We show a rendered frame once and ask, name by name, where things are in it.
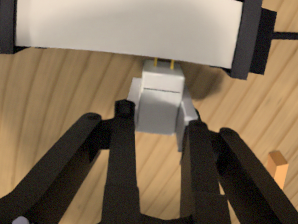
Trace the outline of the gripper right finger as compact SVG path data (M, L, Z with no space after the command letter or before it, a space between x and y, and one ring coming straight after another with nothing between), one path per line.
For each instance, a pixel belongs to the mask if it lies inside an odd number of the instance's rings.
M182 152L180 218L232 224L229 201L240 224L298 224L298 211L241 136L228 127L208 129L186 84L175 135Z

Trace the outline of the black power cord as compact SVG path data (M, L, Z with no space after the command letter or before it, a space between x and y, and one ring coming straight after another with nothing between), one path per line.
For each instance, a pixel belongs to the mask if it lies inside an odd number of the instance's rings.
M274 32L273 33L273 38L272 38L272 40L279 40L280 39L280 33L279 32Z
M279 40L298 40L298 33L289 33L289 32L279 32Z

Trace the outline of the small orange rectangular block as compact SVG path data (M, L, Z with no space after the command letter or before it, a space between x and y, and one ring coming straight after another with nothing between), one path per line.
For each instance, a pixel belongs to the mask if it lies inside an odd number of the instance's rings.
M274 180L278 183L280 188L283 190L286 173L288 169L288 162L283 157L280 151L268 154L266 169L272 175Z

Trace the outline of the white plug charger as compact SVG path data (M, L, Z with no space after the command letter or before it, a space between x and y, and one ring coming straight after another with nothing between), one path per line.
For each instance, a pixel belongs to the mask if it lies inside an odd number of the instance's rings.
M157 63L157 64L156 64ZM136 131L174 136L185 77L180 64L145 60Z

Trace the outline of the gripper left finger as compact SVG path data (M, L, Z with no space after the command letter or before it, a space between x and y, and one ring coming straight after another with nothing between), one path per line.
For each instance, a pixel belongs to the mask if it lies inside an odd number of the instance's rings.
M128 98L115 102L113 118L84 113L0 198L0 224L59 224L101 150L109 150L101 224L141 224L135 148L141 79L133 77Z

